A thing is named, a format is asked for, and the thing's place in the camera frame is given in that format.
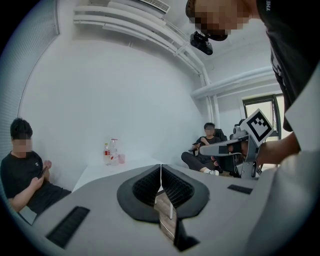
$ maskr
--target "window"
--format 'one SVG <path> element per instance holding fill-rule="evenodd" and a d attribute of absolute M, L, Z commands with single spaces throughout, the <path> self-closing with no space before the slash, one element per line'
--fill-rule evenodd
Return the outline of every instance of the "window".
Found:
<path fill-rule="evenodd" d="M 282 94 L 273 94 L 264 97 L 257 97 L 243 100 L 245 118 L 260 109 L 270 124 L 273 126 L 273 133 L 266 139 L 269 141 L 277 141 L 287 137 L 290 132 L 283 129 L 285 118 L 285 101 Z M 264 164 L 262 171 L 274 168 L 274 164 Z"/>
<path fill-rule="evenodd" d="M 273 126 L 273 133 L 267 139 L 267 141 L 280 140 L 282 138 L 282 124 L 281 116 L 278 106 L 277 97 L 281 95 L 269 95 L 259 98 L 251 98 L 243 101 L 243 107 L 245 112 L 245 118 L 252 115 L 257 109 L 260 109 L 270 124 Z"/>

